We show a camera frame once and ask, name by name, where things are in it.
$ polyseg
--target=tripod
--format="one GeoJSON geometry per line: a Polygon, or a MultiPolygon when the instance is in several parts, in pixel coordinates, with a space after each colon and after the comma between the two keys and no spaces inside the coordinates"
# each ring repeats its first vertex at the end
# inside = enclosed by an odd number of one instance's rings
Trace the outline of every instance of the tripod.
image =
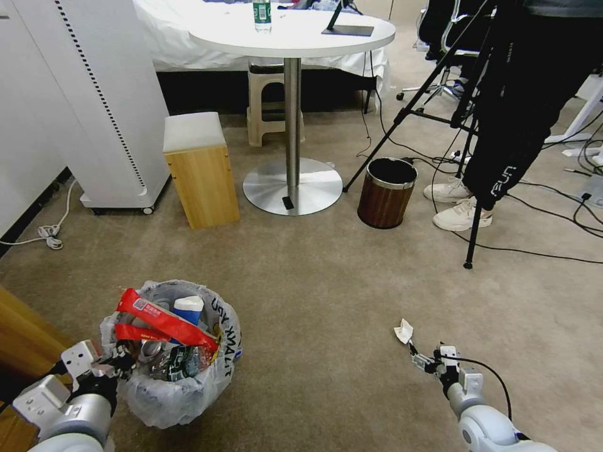
{"type": "MultiPolygon", "coordinates": [[[[465,86],[465,92],[464,92],[463,96],[461,97],[461,100],[459,101],[459,106],[457,107],[455,112],[452,114],[452,117],[450,119],[441,118],[438,116],[426,114],[423,111],[421,111],[420,109],[414,110],[413,108],[416,105],[416,103],[419,101],[421,96],[427,92],[427,90],[430,88],[430,86],[432,85],[432,83],[436,79],[436,77],[438,77],[440,72],[447,66],[447,64],[449,63],[451,58],[453,58],[455,56],[455,52],[460,48],[464,37],[470,33],[471,28],[474,26],[474,24],[476,24],[476,21],[480,17],[483,17],[484,12],[492,11],[495,5],[496,5],[496,0],[485,0],[482,3],[482,5],[477,10],[476,14],[471,18],[471,20],[469,21],[469,23],[467,24],[467,26],[465,27],[463,32],[461,32],[461,34],[459,34],[459,37],[454,41],[454,43],[452,44],[452,46],[450,47],[448,52],[446,52],[446,54],[444,54],[442,59],[438,62],[435,69],[433,70],[433,72],[431,74],[429,74],[427,79],[424,81],[423,85],[421,85],[419,90],[416,92],[416,94],[413,96],[413,98],[408,102],[408,104],[398,112],[398,115],[394,118],[392,126],[386,131],[385,135],[383,136],[383,138],[381,138],[381,140],[379,141],[377,146],[372,150],[372,152],[370,153],[368,158],[360,165],[360,168],[358,168],[358,170],[353,175],[353,177],[350,179],[350,181],[343,187],[344,193],[347,193],[349,191],[349,188],[352,186],[354,181],[364,171],[366,166],[371,162],[373,157],[375,157],[377,152],[379,152],[379,150],[381,149],[383,144],[385,144],[385,142],[389,139],[389,137],[396,130],[396,128],[402,123],[402,121],[411,114],[415,115],[415,116],[431,119],[433,121],[443,122],[445,124],[449,124],[450,127],[452,127],[452,128],[455,128],[455,129],[461,128],[462,130],[465,130],[468,132],[467,140],[466,140],[465,146],[463,148],[463,153],[461,155],[460,162],[459,162],[459,168],[458,168],[457,174],[456,174],[456,177],[458,177],[458,178],[461,177],[462,167],[465,163],[467,153],[469,152],[469,146],[471,144],[471,140],[472,140],[473,136],[476,135],[476,125],[477,125],[477,118],[474,113],[472,116],[471,126],[466,127],[464,125],[464,122],[468,119],[466,112],[467,112],[467,108],[469,106],[469,102],[471,101],[472,94],[475,91],[475,88],[477,86],[477,82],[479,81],[479,77],[481,76],[482,72],[484,71],[484,67],[486,66],[486,62],[488,61],[490,52],[493,47],[493,38],[492,38],[492,33],[491,33],[493,25],[491,25],[486,32],[486,37],[484,38],[484,42],[483,42],[480,52],[479,52],[479,56],[477,57],[477,60],[475,62],[475,67],[473,69],[472,76],[465,86]]],[[[501,7],[499,6],[497,9],[495,20],[501,21],[502,16],[503,15],[501,14],[501,7]]],[[[475,215],[473,218],[473,224],[472,224],[472,228],[471,228],[471,235],[470,235],[470,239],[469,239],[469,248],[467,249],[467,257],[465,258],[465,263],[463,265],[466,269],[473,268],[473,255],[475,252],[475,245],[476,245],[476,241],[477,241],[477,229],[478,229],[478,225],[479,225],[481,211],[482,211],[482,207],[478,201],[477,205],[475,206],[475,215]]]]}

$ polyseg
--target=wood-grain trash bin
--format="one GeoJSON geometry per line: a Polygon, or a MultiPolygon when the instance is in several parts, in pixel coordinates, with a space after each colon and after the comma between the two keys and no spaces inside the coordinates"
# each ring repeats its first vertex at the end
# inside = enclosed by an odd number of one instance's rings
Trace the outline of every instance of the wood-grain trash bin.
{"type": "Polygon", "coordinates": [[[218,113],[167,117],[163,153],[192,229],[239,220],[231,162],[218,113]]]}
{"type": "Polygon", "coordinates": [[[399,226],[417,176],[415,167],[402,159],[385,157],[371,161],[366,168],[358,217],[377,229],[399,226]]]}

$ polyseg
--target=paper scrap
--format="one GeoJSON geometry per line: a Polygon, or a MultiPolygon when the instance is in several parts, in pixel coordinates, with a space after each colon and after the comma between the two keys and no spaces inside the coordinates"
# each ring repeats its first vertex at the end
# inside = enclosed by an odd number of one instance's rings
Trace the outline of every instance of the paper scrap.
{"type": "Polygon", "coordinates": [[[394,333],[400,339],[400,342],[403,344],[407,344],[410,341],[410,338],[413,336],[414,328],[410,323],[408,323],[405,319],[402,319],[400,322],[400,326],[394,328],[394,333]]]}

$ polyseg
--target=white sneaker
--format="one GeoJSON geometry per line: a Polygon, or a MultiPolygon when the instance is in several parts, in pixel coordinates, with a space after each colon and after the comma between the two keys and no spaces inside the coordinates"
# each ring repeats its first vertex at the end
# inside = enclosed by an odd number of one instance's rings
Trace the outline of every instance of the white sneaker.
{"type": "MultiPolygon", "coordinates": [[[[469,199],[463,199],[457,203],[456,206],[446,210],[442,210],[440,213],[434,216],[433,224],[440,229],[452,230],[452,231],[463,231],[471,229],[473,225],[473,216],[475,215],[475,197],[469,199]]],[[[479,219],[479,227],[488,227],[492,224],[492,213],[482,212],[479,219]]]]}
{"type": "Polygon", "coordinates": [[[432,191],[433,199],[436,202],[453,203],[472,196],[472,193],[465,187],[463,181],[452,176],[448,178],[447,184],[433,184],[433,190],[431,185],[426,186],[423,190],[423,196],[427,199],[432,199],[432,191]]]}

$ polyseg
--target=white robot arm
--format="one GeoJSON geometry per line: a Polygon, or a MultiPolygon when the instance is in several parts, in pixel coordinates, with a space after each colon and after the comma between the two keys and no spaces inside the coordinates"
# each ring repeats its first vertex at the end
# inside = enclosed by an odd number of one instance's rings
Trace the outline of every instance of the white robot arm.
{"type": "Polygon", "coordinates": [[[530,440],[511,420],[487,405],[482,396],[484,376],[476,369],[459,366],[455,347],[441,345],[430,358],[408,341],[414,365],[435,375],[459,420],[459,431],[470,452],[557,452],[530,440]]]}
{"type": "MultiPolygon", "coordinates": [[[[442,383],[470,452],[557,452],[530,440],[507,416],[486,404],[484,376],[461,368],[455,347],[441,345],[431,358],[418,353],[410,339],[406,343],[414,365],[442,383]]],[[[30,452],[113,452],[109,425],[117,403],[117,378],[130,370],[134,360],[123,347],[101,360],[90,341],[74,345],[61,358],[73,378],[73,393],[49,375],[25,388],[13,402],[25,419],[40,428],[40,442],[30,452]]]]}
{"type": "Polygon", "coordinates": [[[127,349],[101,359],[89,340],[61,354],[73,380],[69,391],[56,375],[47,375],[25,388],[13,407],[39,427],[40,442],[30,452],[113,452],[109,436],[117,405],[117,379],[134,365],[127,349]]]}

